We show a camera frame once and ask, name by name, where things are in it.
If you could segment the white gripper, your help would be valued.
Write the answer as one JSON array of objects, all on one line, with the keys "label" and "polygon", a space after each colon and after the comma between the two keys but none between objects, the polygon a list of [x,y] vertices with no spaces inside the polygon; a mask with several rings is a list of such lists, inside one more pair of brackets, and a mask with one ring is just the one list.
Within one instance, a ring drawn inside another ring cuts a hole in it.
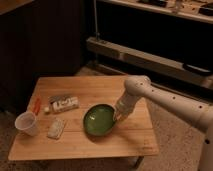
[{"label": "white gripper", "polygon": [[126,119],[134,111],[135,105],[140,99],[140,96],[131,95],[125,91],[115,104],[113,119],[115,121]]}]

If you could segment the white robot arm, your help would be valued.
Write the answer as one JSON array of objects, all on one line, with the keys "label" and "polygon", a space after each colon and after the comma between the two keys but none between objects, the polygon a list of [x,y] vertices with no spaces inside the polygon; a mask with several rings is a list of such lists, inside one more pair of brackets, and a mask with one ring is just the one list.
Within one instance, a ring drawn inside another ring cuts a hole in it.
[{"label": "white robot arm", "polygon": [[198,171],[213,171],[213,105],[156,88],[145,75],[129,76],[116,102],[116,113],[121,117],[130,115],[141,98],[151,100],[205,134]]}]

